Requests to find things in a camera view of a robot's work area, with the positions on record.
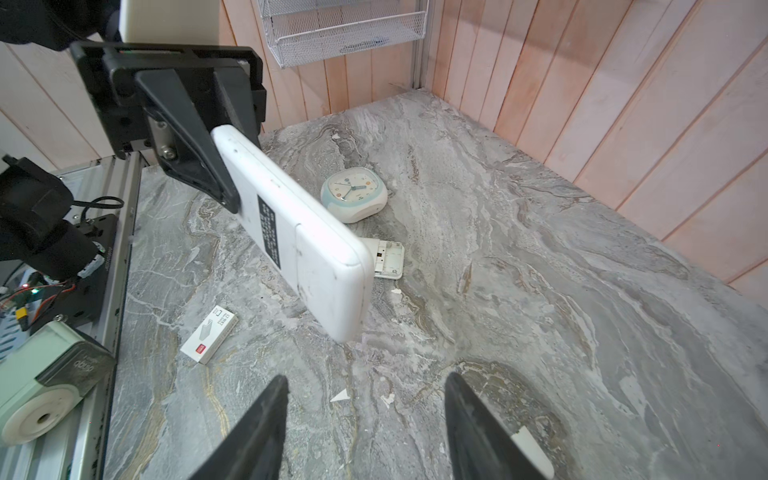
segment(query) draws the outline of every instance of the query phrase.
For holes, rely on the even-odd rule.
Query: bolt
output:
[[[176,158],[176,151],[172,147],[161,147],[160,156],[166,160],[173,160]]]

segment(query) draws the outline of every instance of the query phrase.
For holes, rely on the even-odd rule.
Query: small product box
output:
[[[235,323],[237,323],[237,317],[234,313],[216,305],[195,329],[189,340],[181,346],[181,351],[192,360],[205,365],[230,334]]]

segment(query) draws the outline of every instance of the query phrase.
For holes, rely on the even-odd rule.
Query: marble tabletop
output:
[[[768,478],[768,312],[584,191],[422,91],[263,149],[315,195],[373,169],[389,202],[351,229],[402,242],[405,275],[335,343],[234,216],[145,168],[105,478],[187,478],[279,373],[281,479],[450,478],[451,371],[557,478]],[[216,304],[240,321],[197,365]]]

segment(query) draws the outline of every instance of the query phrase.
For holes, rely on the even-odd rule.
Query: light blue clock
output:
[[[363,167],[331,175],[320,192],[320,203],[343,223],[355,223],[380,212],[386,199],[382,179]]]

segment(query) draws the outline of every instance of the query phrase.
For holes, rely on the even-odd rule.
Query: white wire mesh basket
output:
[[[259,10],[267,45],[285,68],[424,38],[427,9],[404,12],[404,3],[259,0]]]

